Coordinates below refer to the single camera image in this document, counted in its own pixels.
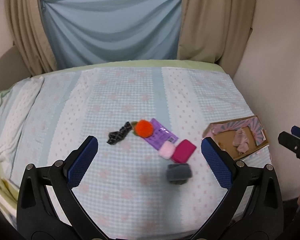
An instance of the pink eraser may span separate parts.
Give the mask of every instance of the pink eraser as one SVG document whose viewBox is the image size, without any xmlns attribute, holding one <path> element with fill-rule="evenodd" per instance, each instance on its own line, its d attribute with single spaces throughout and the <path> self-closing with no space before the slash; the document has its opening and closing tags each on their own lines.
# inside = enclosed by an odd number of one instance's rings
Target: pink eraser
<svg viewBox="0 0 300 240">
<path fill-rule="evenodd" d="M 197 147 L 188 140 L 179 143 L 171 159 L 175 163 L 186 163 Z"/>
<path fill-rule="evenodd" d="M 173 155 L 175 149 L 176 147 L 172 142 L 165 141 L 159 150 L 159 156 L 168 160 Z"/>
</svg>

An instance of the bed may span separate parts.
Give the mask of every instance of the bed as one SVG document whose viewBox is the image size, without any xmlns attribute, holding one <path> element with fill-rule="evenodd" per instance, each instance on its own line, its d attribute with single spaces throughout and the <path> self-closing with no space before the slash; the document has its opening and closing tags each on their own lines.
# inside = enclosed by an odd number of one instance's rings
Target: bed
<svg viewBox="0 0 300 240">
<path fill-rule="evenodd" d="M 226 190 L 200 152 L 210 122 L 251 116 L 232 79 L 216 64 L 146 60 L 57 71 L 16 83 L 0 100 L 0 206 L 15 221 L 16 194 L 28 163 L 52 165 L 85 140 L 98 138 L 99 151 L 73 192 L 110 237 L 176 239 L 194 233 Z M 112 146 L 108 134 L 127 121 L 156 118 L 197 146 L 188 160 L 193 177 L 184 185 L 166 181 L 171 161 L 130 133 Z M 271 163 L 265 147 L 244 161 Z M 59 218 L 66 216 L 48 187 Z M 239 216 L 251 188 L 237 210 Z"/>
</svg>

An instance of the light blue bedspread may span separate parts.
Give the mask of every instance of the light blue bedspread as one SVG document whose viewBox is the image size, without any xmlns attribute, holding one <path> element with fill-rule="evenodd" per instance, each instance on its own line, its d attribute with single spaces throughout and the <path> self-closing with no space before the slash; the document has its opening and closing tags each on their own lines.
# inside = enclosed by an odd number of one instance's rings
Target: light blue bedspread
<svg viewBox="0 0 300 240">
<path fill-rule="evenodd" d="M 59 69 L 176 59 L 181 0 L 43 0 L 42 22 Z"/>
<path fill-rule="evenodd" d="M 200 152 L 202 132 L 210 122 L 252 114 L 231 78 L 216 71 L 105 67 L 51 74 L 29 109 L 5 173 L 19 186 L 28 163 L 52 165 L 93 135 L 98 154 L 73 191 L 97 225 L 110 238 L 186 236 L 205 222 L 225 194 Z M 165 171 L 170 161 L 132 133 L 117 145 L 106 143 L 108 133 L 125 122 L 151 118 L 179 141 L 197 146 L 188 161 L 193 178 L 186 184 L 169 184 Z M 263 167 L 271 162 L 268 149 L 245 162 Z M 53 194 L 51 198 L 67 222 Z"/>
</svg>

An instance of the pink cloth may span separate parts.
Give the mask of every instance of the pink cloth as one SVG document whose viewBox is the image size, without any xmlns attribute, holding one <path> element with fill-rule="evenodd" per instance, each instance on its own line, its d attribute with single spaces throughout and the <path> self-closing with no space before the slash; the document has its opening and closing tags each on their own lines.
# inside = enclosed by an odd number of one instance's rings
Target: pink cloth
<svg viewBox="0 0 300 240">
<path fill-rule="evenodd" d="M 260 120 L 258 117 L 252 117 L 249 119 L 244 119 L 241 121 L 231 121 L 227 123 L 217 123 L 213 124 L 211 126 L 211 130 L 214 135 L 217 135 L 221 132 L 231 131 L 231 130 L 237 130 L 240 128 L 244 128 L 248 126 L 252 132 L 252 135 L 256 141 L 257 146 L 263 143 L 266 138 L 263 134 L 263 127 L 261 125 Z"/>
<path fill-rule="evenodd" d="M 207 132 L 206 136 L 202 138 L 202 140 L 203 140 L 204 138 L 207 138 L 207 137 L 211 137 L 211 138 L 214 140 L 214 136 L 213 136 L 213 133 L 212 133 L 212 130 L 211 130 L 211 129 Z"/>
<path fill-rule="evenodd" d="M 246 153 L 249 150 L 249 139 L 242 128 L 236 131 L 232 145 L 237 147 L 239 153 Z"/>
<path fill-rule="evenodd" d="M 197 147 L 188 140 L 183 140 L 178 144 L 171 159 L 175 163 L 186 163 Z"/>
</svg>

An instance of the beige curtain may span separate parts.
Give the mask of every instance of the beige curtain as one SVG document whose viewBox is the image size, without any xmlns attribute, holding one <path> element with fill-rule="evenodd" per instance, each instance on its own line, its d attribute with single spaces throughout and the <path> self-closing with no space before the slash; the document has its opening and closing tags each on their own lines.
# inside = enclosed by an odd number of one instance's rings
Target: beige curtain
<svg viewBox="0 0 300 240">
<path fill-rule="evenodd" d="M 39 4 L 39 0 L 6 0 L 15 45 L 33 76 L 57 70 L 56 59 L 42 26 Z"/>
<path fill-rule="evenodd" d="M 231 77 L 249 38 L 256 0 L 182 0 L 178 59 L 218 63 Z"/>
</svg>

